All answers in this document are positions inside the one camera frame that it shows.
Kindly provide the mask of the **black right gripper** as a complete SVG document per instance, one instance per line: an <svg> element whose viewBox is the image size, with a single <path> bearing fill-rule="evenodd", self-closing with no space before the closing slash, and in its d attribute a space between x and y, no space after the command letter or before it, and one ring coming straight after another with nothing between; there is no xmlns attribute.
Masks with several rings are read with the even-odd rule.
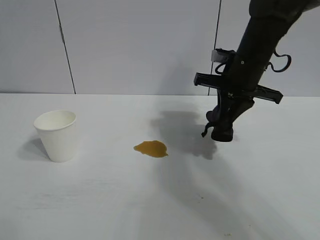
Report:
<svg viewBox="0 0 320 240"><path fill-rule="evenodd" d="M233 138L234 121L253 107L254 100L244 98L259 98L276 104L281 102L283 94L280 91L259 85L267 66L239 60L235 52L213 52L211 59L218 63L215 74L197 72L193 83L218 90L215 126L219 129L220 138ZM230 106L228 97L240 99Z"/></svg>

